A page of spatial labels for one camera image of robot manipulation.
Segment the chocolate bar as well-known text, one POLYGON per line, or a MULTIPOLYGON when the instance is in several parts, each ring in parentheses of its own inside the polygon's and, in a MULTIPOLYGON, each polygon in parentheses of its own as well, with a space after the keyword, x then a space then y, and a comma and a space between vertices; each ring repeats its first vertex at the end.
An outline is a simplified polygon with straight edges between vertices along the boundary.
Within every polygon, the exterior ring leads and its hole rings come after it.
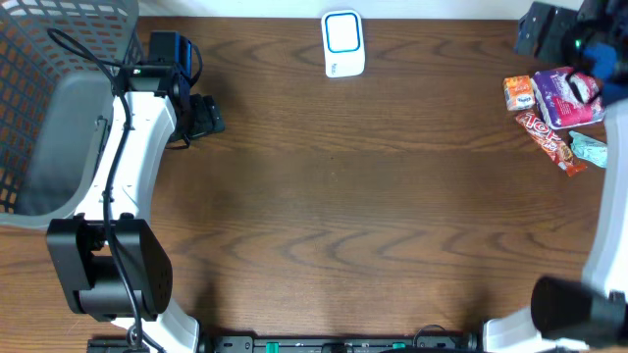
POLYGON ((540 146, 551 160, 570 177, 573 177, 587 169, 580 162, 571 148, 556 134, 534 111, 524 111, 515 117, 528 133, 528 135, 540 146))

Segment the teal flushable wipes pack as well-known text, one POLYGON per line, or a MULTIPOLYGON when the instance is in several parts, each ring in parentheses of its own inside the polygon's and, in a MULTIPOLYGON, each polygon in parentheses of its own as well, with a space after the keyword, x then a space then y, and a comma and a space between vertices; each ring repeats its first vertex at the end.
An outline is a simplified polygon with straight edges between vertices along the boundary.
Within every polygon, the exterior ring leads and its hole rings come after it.
POLYGON ((571 130, 570 147, 575 156, 605 169, 607 165, 607 146, 605 143, 593 139, 585 134, 571 130))

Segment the white barcode scanner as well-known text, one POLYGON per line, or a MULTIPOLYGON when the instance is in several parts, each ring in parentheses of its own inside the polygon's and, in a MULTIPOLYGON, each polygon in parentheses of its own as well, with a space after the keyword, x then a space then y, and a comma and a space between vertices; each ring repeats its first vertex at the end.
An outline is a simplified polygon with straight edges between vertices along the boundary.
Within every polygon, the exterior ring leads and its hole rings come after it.
POLYGON ((360 15, 354 10, 328 12, 321 19, 321 30, 326 76, 361 75, 366 55, 360 15))

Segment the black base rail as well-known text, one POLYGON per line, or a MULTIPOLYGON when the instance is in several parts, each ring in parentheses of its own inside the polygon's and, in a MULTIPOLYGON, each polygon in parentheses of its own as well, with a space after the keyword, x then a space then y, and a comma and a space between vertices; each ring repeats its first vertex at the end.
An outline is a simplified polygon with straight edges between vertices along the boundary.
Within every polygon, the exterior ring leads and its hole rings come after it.
POLYGON ((474 334, 423 331, 418 337, 202 337, 195 352, 204 353, 375 353, 482 351, 474 334))

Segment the orange Kleenex tissue pack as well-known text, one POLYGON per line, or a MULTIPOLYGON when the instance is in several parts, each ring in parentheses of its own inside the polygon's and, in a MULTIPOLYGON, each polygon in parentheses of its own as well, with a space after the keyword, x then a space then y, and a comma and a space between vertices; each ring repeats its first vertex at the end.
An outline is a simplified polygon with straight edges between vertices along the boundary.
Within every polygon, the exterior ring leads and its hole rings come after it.
POLYGON ((512 76, 503 80, 506 109, 521 111, 535 105, 532 81, 528 76, 512 76))

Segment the purple sanitary pad pack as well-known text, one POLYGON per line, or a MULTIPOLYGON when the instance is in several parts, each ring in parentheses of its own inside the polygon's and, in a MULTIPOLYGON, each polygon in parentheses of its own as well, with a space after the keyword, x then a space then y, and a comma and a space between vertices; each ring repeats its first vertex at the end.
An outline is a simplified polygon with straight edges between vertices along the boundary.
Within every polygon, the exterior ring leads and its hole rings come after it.
POLYGON ((595 124, 605 111, 600 88, 590 76, 562 67, 534 73, 532 83, 537 106, 552 129, 595 124))

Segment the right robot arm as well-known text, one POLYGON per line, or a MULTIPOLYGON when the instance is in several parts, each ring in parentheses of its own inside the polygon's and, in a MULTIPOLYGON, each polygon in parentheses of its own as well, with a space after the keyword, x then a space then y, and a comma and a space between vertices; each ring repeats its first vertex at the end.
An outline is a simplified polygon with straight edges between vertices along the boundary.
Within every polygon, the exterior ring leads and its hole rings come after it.
POLYGON ((592 247, 579 278, 542 276, 530 303, 485 322, 464 348, 483 352, 585 352, 627 344, 627 4, 584 1, 576 10, 532 2, 514 50, 545 63, 531 93, 503 87, 515 121, 573 177, 585 163, 570 131, 600 127, 608 148, 601 204, 579 190, 548 212, 546 227, 592 247))

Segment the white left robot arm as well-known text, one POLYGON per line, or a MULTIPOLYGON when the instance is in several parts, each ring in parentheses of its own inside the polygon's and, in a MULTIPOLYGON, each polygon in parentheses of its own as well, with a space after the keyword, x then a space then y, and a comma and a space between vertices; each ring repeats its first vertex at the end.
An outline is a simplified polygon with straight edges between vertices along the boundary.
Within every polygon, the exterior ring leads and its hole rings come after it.
POLYGON ((46 241, 66 301, 76 314, 126 330, 91 351, 210 352, 201 324, 172 296, 171 261, 150 228, 153 187, 192 96, 179 64, 135 65, 114 78, 109 137, 72 217, 50 222, 46 241))

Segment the grey plastic shopping basket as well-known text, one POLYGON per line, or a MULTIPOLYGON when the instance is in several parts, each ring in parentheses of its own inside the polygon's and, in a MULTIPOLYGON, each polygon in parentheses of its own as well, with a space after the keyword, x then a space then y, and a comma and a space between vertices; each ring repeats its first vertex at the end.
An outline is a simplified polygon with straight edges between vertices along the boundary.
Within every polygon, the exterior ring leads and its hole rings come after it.
POLYGON ((1 223, 46 228, 87 193, 113 114, 109 80, 55 43, 55 27, 102 61, 135 63, 135 0, 1 4, 1 223))

